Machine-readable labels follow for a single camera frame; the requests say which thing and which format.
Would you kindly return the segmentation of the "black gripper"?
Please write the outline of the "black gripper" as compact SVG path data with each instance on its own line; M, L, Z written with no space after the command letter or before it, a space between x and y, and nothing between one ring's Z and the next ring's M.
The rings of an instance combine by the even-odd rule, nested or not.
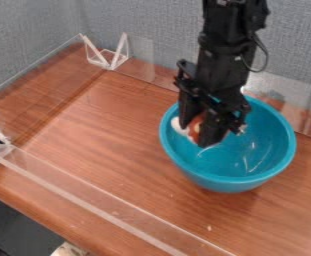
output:
M179 125L186 129L199 115L199 147L218 144L230 131L238 134L246 125L251 107L240 87L247 78L240 60L178 61L174 84L179 89Z

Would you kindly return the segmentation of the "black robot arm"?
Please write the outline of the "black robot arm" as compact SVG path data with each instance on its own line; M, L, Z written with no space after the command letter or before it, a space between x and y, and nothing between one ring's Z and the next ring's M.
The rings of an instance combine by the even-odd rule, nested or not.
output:
M250 103L240 92L258 50L258 31L270 15L267 0L202 0L203 29L198 61L178 61L179 127L206 148L246 127Z

